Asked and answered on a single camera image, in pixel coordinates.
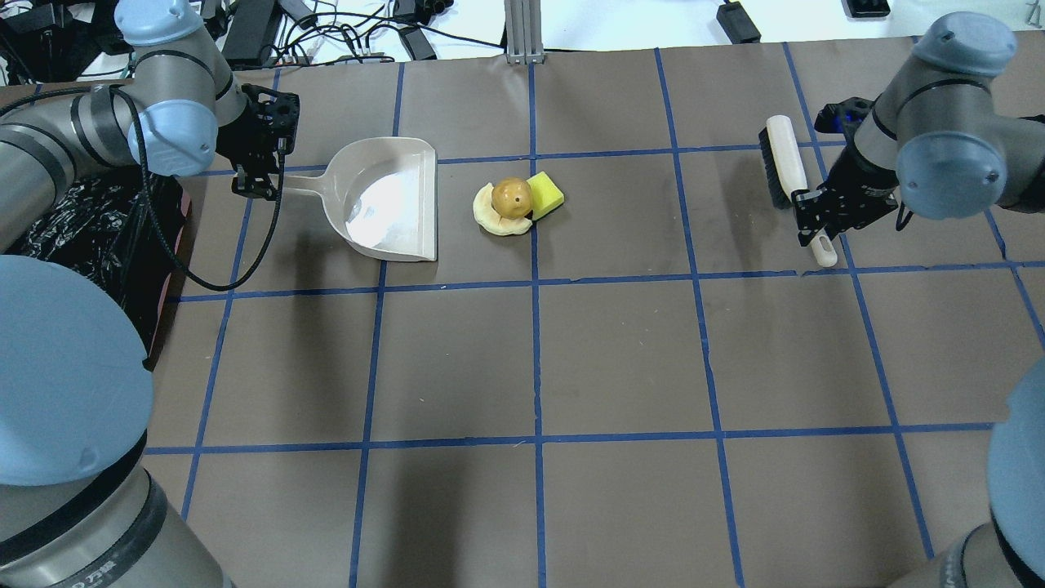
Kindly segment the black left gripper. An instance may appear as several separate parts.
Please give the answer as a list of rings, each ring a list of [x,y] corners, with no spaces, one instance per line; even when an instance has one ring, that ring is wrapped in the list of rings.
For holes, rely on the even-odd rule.
[[[255,83],[243,83],[238,95],[245,103],[232,122],[220,124],[216,152],[234,172],[233,194],[277,202],[282,198],[285,158],[296,146],[301,98]]]

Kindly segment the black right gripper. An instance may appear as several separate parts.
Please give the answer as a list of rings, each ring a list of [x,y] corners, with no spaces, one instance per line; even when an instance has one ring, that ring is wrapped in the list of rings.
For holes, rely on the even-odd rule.
[[[857,130],[873,118],[873,107],[869,98],[854,96],[826,104],[817,113],[814,130],[843,135],[846,146],[817,189],[796,189],[790,194],[800,246],[810,246],[820,235],[831,242],[837,234],[876,224],[899,208],[892,197],[898,187],[895,171],[857,152]]]

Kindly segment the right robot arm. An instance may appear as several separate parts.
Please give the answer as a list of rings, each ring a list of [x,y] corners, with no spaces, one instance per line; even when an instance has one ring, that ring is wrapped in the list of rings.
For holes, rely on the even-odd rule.
[[[1043,212],[1043,117],[996,112],[990,84],[1016,54],[1007,24],[981,11],[934,21],[873,100],[821,109],[815,130],[846,138],[825,182],[807,186],[790,120],[770,117],[760,145],[777,208],[794,211],[798,241],[818,264],[838,260],[832,239],[898,212],[962,219],[992,206]],[[1043,584],[1043,364],[1007,398],[990,432],[989,521],[896,581],[899,587],[1041,587]]]

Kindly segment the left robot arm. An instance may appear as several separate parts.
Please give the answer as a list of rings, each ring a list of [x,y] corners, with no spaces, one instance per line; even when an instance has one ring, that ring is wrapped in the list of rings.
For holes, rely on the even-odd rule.
[[[119,1],[130,83],[2,109],[2,245],[70,187],[134,165],[195,177],[215,156],[235,193],[279,201],[299,100],[239,83],[187,1]],[[126,312],[78,272],[2,254],[4,587],[231,587],[142,465],[154,389]]]

